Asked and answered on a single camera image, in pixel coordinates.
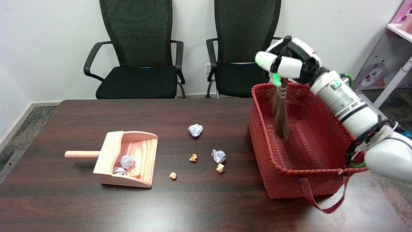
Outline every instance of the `chair seat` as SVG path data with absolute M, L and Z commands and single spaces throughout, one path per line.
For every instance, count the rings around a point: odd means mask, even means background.
M 215 72 L 216 88 L 220 94 L 232 97 L 252 97 L 251 90 L 256 84 L 266 83 L 263 70 L 256 63 L 217 63 Z
M 175 66 L 115 67 L 96 91 L 97 99 L 175 98 Z

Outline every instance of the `brush bristles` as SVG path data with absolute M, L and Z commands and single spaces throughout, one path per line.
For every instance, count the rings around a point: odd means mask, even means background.
M 279 138 L 282 138 L 284 140 L 287 140 L 289 138 L 285 101 L 286 88 L 287 81 L 284 81 L 279 89 L 277 89 L 276 86 L 273 86 L 272 90 L 270 91 L 270 103 L 272 105 L 274 116 L 274 131 Z

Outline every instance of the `chair armrest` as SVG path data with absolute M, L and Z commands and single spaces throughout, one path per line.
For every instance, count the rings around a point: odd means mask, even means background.
M 112 43 L 112 42 L 111 41 L 98 42 L 93 46 L 93 48 L 91 49 L 91 51 L 89 53 L 89 56 L 86 59 L 86 63 L 84 64 L 84 67 L 83 67 L 83 72 L 86 76 L 96 78 L 99 81 L 104 81 L 104 79 L 101 78 L 100 76 L 90 73 L 90 67 L 91 67 L 91 64 L 93 63 L 93 60 L 96 57 L 96 54 L 99 51 L 100 47 L 103 44 L 110 44 L 110 43 Z
M 209 60 L 210 60 L 210 66 L 211 66 L 211 71 L 209 73 L 209 76 L 207 77 L 208 82 L 212 81 L 212 76 L 216 72 L 216 69 L 218 67 L 218 64 L 216 63 L 215 47 L 213 46 L 213 41 L 217 41 L 217 40 L 218 40 L 217 38 L 206 40 L 206 46 L 207 46 L 207 51 L 209 53 Z
M 178 40 L 171 40 L 171 43 L 176 44 L 176 73 L 179 75 L 181 84 L 185 84 L 185 78 L 183 77 L 182 73 L 182 62 L 183 62 L 183 47 L 184 43 L 183 41 L 178 41 Z

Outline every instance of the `white wall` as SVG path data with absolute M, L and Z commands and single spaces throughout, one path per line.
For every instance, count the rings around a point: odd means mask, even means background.
M 323 63 L 356 75 L 402 0 L 283 0 L 276 36 L 311 45 Z M 187 94 L 204 94 L 205 40 L 216 37 L 213 0 L 174 0 L 172 39 L 185 42 Z M 91 99 L 99 81 L 82 68 L 94 43 L 108 40 L 98 0 L 3 0 L 4 68 L 33 102 Z M 105 46 L 92 72 L 105 77 L 118 65 Z
M 0 143 L 21 118 L 31 102 L 0 66 Z

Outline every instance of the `gray carpet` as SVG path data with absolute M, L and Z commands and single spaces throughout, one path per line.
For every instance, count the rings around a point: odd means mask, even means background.
M 381 90 L 363 91 L 372 102 L 377 99 L 381 92 Z M 55 109 L 56 107 L 36 107 L 1 151 L 0 184 L 16 165 Z M 380 110 L 388 118 L 398 121 L 403 127 L 412 131 L 412 89 L 396 90 L 384 102 Z M 386 193 L 399 216 L 412 231 L 412 185 L 372 175 Z

